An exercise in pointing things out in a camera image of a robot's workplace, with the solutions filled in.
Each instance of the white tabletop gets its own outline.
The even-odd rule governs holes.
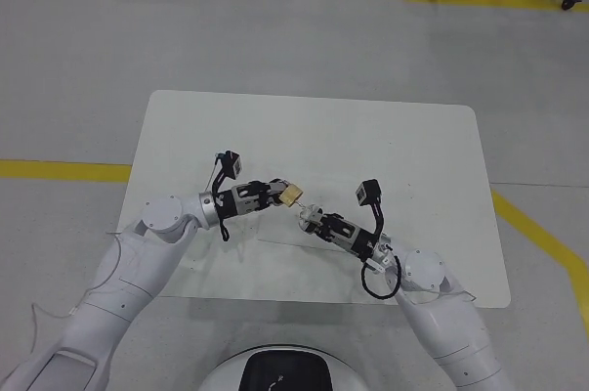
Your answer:
[[[384,232],[435,250],[479,307],[511,298],[474,112],[467,107],[157,91],[150,97],[119,227],[145,201],[202,192],[215,152],[242,156],[238,183],[281,178],[372,231],[355,190],[378,179]],[[222,189],[234,185],[226,181]],[[297,225],[298,208],[272,208],[200,233],[164,295],[380,303],[361,288],[359,261]],[[385,293],[380,278],[373,289]]]

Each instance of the concrete floor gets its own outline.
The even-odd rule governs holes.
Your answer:
[[[589,264],[589,15],[400,0],[0,0],[0,158],[131,163],[158,89],[470,106],[493,187]],[[0,179],[0,378],[35,300],[66,312],[111,244],[124,185]],[[566,272],[499,220],[512,292],[482,311],[523,390],[589,390]],[[109,390],[190,390],[228,355],[326,350],[372,389],[448,390],[384,306],[157,298]],[[43,318],[39,346],[62,321]]]

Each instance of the yellow tape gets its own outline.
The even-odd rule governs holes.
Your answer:
[[[130,173],[131,166],[126,164],[65,163],[60,161],[0,159],[0,178],[128,182]]]
[[[494,189],[491,197],[500,217],[566,268],[589,340],[589,270],[585,262]]]
[[[408,3],[428,3],[444,6],[475,6],[516,8],[524,10],[560,11],[561,1],[555,0],[407,0]],[[569,12],[581,12],[589,14],[589,4],[576,3]]]

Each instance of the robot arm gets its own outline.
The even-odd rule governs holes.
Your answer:
[[[515,390],[494,356],[487,329],[473,303],[475,297],[464,290],[437,253],[407,251],[381,234],[381,192],[376,180],[365,181],[357,196],[359,205],[377,210],[375,233],[340,215],[325,214],[316,205],[303,208],[301,229],[337,244],[363,262],[364,289],[375,298],[397,300],[424,349],[457,389]],[[384,273],[392,293],[381,296],[370,291],[365,283],[367,269]]]
[[[226,172],[224,177],[237,178],[239,156],[233,152],[221,156],[219,175]],[[147,202],[141,218],[116,235],[92,287],[71,311],[62,337],[19,365],[2,389],[104,390],[118,343],[168,282],[196,232],[224,228],[228,218],[280,204],[278,196],[287,185],[281,180],[253,181],[219,193],[219,184],[213,194],[169,195]]]

